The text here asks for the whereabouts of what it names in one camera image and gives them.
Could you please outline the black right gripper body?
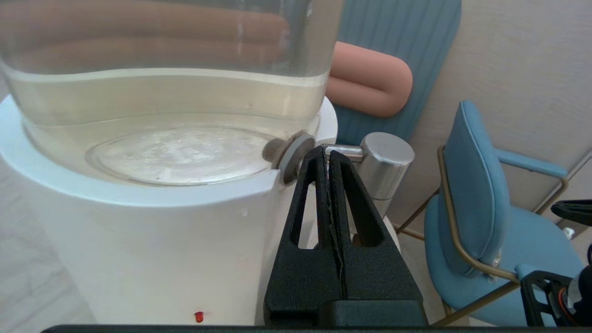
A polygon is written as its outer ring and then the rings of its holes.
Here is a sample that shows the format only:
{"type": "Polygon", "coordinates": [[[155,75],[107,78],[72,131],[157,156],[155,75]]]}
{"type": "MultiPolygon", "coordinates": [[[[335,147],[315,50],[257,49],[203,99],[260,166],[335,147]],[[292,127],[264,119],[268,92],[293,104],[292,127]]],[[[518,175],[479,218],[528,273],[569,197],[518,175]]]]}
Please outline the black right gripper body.
{"type": "Polygon", "coordinates": [[[592,326],[592,268],[586,266],[569,284],[568,311],[579,326],[592,326]]]}

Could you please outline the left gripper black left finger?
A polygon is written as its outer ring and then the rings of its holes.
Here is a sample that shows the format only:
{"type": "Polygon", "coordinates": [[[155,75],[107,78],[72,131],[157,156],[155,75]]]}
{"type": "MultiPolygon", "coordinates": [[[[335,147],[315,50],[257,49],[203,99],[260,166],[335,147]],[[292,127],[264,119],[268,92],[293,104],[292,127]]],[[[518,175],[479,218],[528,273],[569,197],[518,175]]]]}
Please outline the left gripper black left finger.
{"type": "Polygon", "coordinates": [[[302,161],[264,297],[265,325],[318,325],[319,309],[342,297],[338,243],[328,191],[327,158],[319,146],[302,161]],[[298,246],[309,186],[315,187],[317,249],[298,246]]]}

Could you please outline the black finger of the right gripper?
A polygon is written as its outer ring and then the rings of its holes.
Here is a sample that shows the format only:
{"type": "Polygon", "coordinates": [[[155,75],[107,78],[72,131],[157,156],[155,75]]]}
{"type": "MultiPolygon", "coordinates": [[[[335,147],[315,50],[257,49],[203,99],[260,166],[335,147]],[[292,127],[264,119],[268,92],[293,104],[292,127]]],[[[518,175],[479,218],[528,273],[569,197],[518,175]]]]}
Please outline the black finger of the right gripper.
{"type": "Polygon", "coordinates": [[[549,315],[557,327],[573,327],[574,318],[564,302],[571,278],[546,271],[534,271],[520,281],[527,325],[545,327],[549,315]]]}
{"type": "Polygon", "coordinates": [[[562,219],[592,227],[591,199],[558,201],[550,207],[550,210],[562,219]]]}

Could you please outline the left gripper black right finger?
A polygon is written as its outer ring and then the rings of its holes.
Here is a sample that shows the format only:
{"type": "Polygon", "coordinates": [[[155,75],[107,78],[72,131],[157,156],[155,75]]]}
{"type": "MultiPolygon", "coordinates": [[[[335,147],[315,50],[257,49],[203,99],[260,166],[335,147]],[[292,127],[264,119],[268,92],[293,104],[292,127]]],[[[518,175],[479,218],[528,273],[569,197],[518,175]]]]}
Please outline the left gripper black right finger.
{"type": "Polygon", "coordinates": [[[329,155],[338,278],[348,300],[422,302],[410,270],[353,163],[329,155]]]}

